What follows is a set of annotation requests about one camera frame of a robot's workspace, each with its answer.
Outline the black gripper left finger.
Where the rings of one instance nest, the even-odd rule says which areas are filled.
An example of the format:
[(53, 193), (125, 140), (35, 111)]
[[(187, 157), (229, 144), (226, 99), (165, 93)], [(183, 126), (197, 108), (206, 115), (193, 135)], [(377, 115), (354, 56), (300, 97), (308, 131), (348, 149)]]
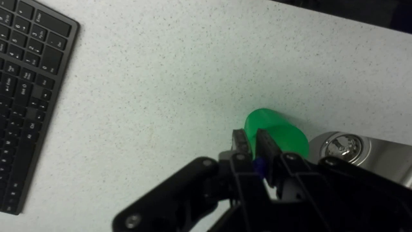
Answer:
[(218, 159), (196, 158), (171, 177), (123, 209), (112, 221), (114, 232), (191, 232), (222, 202), (229, 208), (210, 232), (259, 232), (259, 187), (246, 132), (236, 129), (232, 147)]

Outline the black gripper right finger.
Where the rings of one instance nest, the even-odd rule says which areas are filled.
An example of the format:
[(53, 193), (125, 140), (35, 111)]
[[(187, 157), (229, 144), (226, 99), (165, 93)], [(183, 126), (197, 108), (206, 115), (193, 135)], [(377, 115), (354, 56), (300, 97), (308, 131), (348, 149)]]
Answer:
[(338, 158), (313, 164), (282, 150), (259, 131), (256, 157), (286, 204), (303, 207), (298, 230), (309, 232), (412, 232), (411, 190)]

